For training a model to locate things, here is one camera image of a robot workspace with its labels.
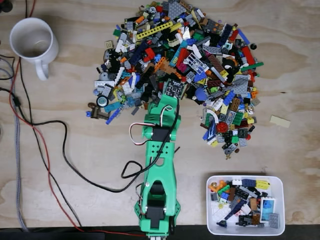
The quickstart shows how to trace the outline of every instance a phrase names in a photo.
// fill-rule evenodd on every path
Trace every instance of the wooden table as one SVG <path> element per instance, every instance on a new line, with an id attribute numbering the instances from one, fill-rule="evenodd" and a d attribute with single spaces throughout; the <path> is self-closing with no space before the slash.
<path id="1" fill-rule="evenodd" d="M 23 0 L 10 13 L 0 15 L 0 53 L 11 55 L 9 33 L 24 17 Z M 199 126 L 202 107 L 192 100 L 181 101 L 181 126 L 174 158 L 180 225 L 206 224 L 206 180 L 216 173 L 266 173 L 282 179 L 287 224 L 320 224 L 320 27 L 316 0 L 197 0 L 213 20 L 237 23 L 252 43 L 254 56 L 264 62 L 257 78 L 260 105 L 257 125 L 248 147 L 225 160 L 220 146 L 202 141 Z M 102 63 L 104 43 L 113 40 L 116 24 L 135 16 L 139 5 L 149 0 L 37 1 L 34 17 L 45 20 L 59 42 L 59 55 L 50 64 L 50 78 L 40 81 L 35 69 L 22 61 L 36 122 L 60 119 L 69 126 L 67 157 L 86 177 L 99 184 L 120 188 L 127 180 L 120 173 L 128 160 L 144 164 L 145 147 L 134 146 L 128 135 L 132 122 L 143 121 L 124 111 L 111 125 L 86 117 L 88 102 L 95 100 L 93 82 Z M 8 82 L 0 86 L 9 87 Z M 27 100 L 20 78 L 16 94 L 27 113 Z M 291 121 L 289 128 L 269 123 L 271 115 Z M 0 94 L 0 227 L 18 227 L 14 118 L 8 94 Z M 135 187 L 110 193 L 78 177 L 64 162 L 64 129 L 59 124 L 40 127 L 46 139 L 51 169 L 84 226 L 137 225 L 134 213 Z M 134 131 L 138 136 L 140 129 Z M 29 227 L 58 227 L 71 224 L 59 209 L 48 186 L 30 127 L 21 127 L 22 211 Z M 136 184 L 142 181 L 139 177 Z"/>

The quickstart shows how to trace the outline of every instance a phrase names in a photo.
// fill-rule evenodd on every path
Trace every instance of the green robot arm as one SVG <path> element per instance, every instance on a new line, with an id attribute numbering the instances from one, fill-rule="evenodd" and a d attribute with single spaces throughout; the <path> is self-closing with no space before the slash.
<path id="1" fill-rule="evenodd" d="M 141 196 L 134 207 L 140 228 L 149 237 L 168 236 L 180 212 L 173 162 L 175 143 L 170 142 L 176 140 L 180 122 L 177 98 L 162 95 L 158 104 L 149 104 L 144 123 L 155 126 L 144 126 L 142 130 L 142 136 L 149 140 L 146 143 L 145 165 L 157 161 L 144 173 Z"/>

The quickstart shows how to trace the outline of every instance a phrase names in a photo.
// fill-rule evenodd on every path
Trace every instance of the green lego brick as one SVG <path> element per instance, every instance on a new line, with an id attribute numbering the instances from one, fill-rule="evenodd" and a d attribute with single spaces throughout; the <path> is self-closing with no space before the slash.
<path id="1" fill-rule="evenodd" d="M 113 35 L 114 35 L 114 36 L 117 36 L 117 37 L 120 37 L 121 31 L 118 30 L 118 29 L 115 29 L 115 30 L 113 31 Z"/>
<path id="2" fill-rule="evenodd" d="M 200 41 L 200 40 L 204 39 L 205 37 L 203 35 L 201 35 L 200 33 L 196 32 L 195 34 L 192 35 L 192 38 Z"/>
<path id="3" fill-rule="evenodd" d="M 205 115 L 205 123 L 204 123 L 204 125 L 205 125 L 206 127 L 209 127 L 209 126 L 210 126 L 210 116 L 211 116 L 210 113 L 207 113 L 207 114 Z"/>
<path id="4" fill-rule="evenodd" d="M 233 119 L 232 124 L 239 126 L 241 124 L 242 118 L 244 117 L 244 113 L 243 112 L 237 112 L 235 114 L 235 117 Z"/>
<path id="5" fill-rule="evenodd" d="M 249 69 L 254 69 L 256 67 L 260 67 L 260 66 L 263 66 L 264 63 L 263 62 L 258 62 L 256 64 L 252 64 L 252 65 L 249 65 L 249 66 L 244 66 L 242 68 L 240 68 L 241 72 L 244 72 L 244 71 L 247 71 Z"/>
<path id="6" fill-rule="evenodd" d="M 232 136 L 231 143 L 236 144 L 238 142 L 239 142 L 239 137 L 238 136 Z"/>
<path id="7" fill-rule="evenodd" d="M 230 188 L 230 185 L 227 185 L 227 186 L 221 188 L 221 189 L 218 191 L 219 196 L 220 196 L 223 192 L 227 191 L 229 188 Z"/>

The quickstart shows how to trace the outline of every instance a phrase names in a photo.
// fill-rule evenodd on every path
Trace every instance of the white container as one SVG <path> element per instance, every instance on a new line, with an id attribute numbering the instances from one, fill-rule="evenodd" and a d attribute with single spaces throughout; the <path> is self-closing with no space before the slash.
<path id="1" fill-rule="evenodd" d="M 212 182 L 219 184 L 220 180 L 262 180 L 270 183 L 267 190 L 259 189 L 260 192 L 268 193 L 268 197 L 275 198 L 274 213 L 279 214 L 279 227 L 271 228 L 268 223 L 264 224 L 263 228 L 257 226 L 239 226 L 236 225 L 238 217 L 232 216 L 227 220 L 227 228 L 217 225 L 217 222 L 212 218 L 211 210 L 211 191 L 208 186 Z M 279 236 L 285 231 L 285 200 L 284 200 L 284 186 L 282 181 L 276 176 L 252 176 L 252 175 L 216 175 L 211 176 L 206 181 L 206 225 L 210 233 L 214 235 L 228 235 L 228 236 Z"/>

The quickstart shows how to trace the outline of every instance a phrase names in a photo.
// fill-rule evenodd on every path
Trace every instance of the white mug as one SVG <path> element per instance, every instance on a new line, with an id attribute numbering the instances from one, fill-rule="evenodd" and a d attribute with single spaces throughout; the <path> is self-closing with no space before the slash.
<path id="1" fill-rule="evenodd" d="M 39 79 L 48 79 L 48 64 L 55 60 L 59 46 L 45 21 L 35 17 L 19 21 L 11 30 L 10 46 L 15 54 L 35 65 Z"/>

